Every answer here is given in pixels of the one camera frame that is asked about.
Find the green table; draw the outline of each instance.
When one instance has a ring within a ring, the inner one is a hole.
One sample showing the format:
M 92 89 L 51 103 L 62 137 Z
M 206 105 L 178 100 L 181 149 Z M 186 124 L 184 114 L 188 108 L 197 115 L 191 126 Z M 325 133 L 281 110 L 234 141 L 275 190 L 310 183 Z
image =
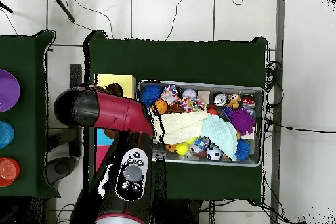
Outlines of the green table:
M 115 40 L 107 39 L 102 31 L 93 31 L 84 42 L 85 73 L 90 71 L 91 81 L 96 74 L 131 74 L 137 81 L 156 79 L 264 88 L 266 44 L 263 37 L 252 42 Z M 90 139 L 90 178 L 93 147 L 94 139 Z M 252 199 L 260 204 L 262 166 L 167 162 L 167 197 Z
M 0 196 L 59 196 L 45 178 L 47 159 L 47 126 L 44 59 L 53 42 L 53 31 L 26 36 L 0 36 L 0 69 L 12 73 L 20 84 L 16 106 L 0 113 L 0 121 L 11 124 L 15 138 L 0 150 L 0 157 L 14 158 L 20 175 L 8 187 L 0 188 Z

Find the orange ball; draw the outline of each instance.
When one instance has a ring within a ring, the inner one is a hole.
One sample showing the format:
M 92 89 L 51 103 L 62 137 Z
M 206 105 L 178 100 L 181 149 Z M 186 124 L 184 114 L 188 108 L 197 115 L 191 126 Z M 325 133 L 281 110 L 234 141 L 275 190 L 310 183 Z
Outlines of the orange ball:
M 218 115 L 216 109 L 214 109 L 214 108 L 209 108 L 209 109 L 207 110 L 207 112 L 210 113 L 210 114 L 212 114 L 212 115 Z
M 168 104 L 163 99 L 158 99 L 154 104 L 157 108 L 157 111 L 161 115 L 166 113 L 166 111 L 168 110 Z

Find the metal tray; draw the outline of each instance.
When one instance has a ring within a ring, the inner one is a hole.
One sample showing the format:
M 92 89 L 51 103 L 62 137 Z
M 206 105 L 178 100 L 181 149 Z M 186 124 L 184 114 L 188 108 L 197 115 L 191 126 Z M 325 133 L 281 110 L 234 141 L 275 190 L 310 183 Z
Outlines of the metal tray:
M 215 93 L 225 93 L 227 95 L 232 93 L 241 93 L 250 94 L 255 97 L 255 138 L 254 139 L 246 139 L 250 146 L 251 152 L 250 156 L 244 161 L 230 161 L 230 160 L 217 160 L 216 162 L 208 160 L 207 158 L 198 158 L 198 157 L 187 157 L 187 156 L 179 156 L 177 153 L 172 153 L 169 151 L 165 151 L 165 160 L 166 162 L 178 162 L 184 164 L 207 164 L 214 166 L 247 166 L 247 167 L 255 167 L 261 163 L 261 156 L 263 156 L 263 135 L 264 135 L 264 117 L 265 117 L 265 106 L 266 106 L 266 94 L 264 89 L 257 87 L 240 87 L 240 86 L 226 86 L 226 85 L 213 85 L 213 84 L 200 84 L 200 83 L 184 83 L 184 82 L 173 82 L 173 81 L 160 81 L 157 80 L 157 83 L 153 83 L 153 81 L 142 80 L 138 83 L 138 93 L 136 95 L 136 99 L 140 100 L 140 95 L 143 89 L 147 85 L 160 85 L 162 87 L 166 87 L 169 84 L 174 84 L 176 87 L 185 89 L 193 89 L 195 91 L 210 91 L 210 103 L 213 103 L 213 94 Z M 161 144 L 160 142 L 154 139 L 153 148 L 158 150 L 159 148 L 163 148 L 157 144 Z

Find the yellow ball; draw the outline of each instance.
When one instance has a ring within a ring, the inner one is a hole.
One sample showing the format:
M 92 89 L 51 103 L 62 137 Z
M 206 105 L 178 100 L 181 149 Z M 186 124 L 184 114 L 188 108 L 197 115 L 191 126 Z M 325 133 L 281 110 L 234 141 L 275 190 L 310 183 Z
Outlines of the yellow ball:
M 179 143 L 176 145 L 175 150 L 179 156 L 184 156 L 189 150 L 189 145 L 185 142 Z
M 193 142 L 195 142 L 197 137 L 192 137 L 191 139 L 189 139 L 188 141 L 186 141 L 187 144 L 191 145 Z

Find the white cloth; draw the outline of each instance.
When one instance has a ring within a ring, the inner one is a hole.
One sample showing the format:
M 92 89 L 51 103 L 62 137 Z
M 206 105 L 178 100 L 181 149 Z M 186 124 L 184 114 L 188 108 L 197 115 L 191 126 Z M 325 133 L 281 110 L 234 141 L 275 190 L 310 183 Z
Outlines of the white cloth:
M 192 137 L 201 136 L 203 120 L 209 116 L 211 115 L 206 111 L 161 115 L 163 129 L 165 131 L 163 142 L 165 144 L 177 144 L 186 142 Z M 161 141 L 163 133 L 159 116 L 154 117 L 153 125 L 156 131 L 156 140 Z

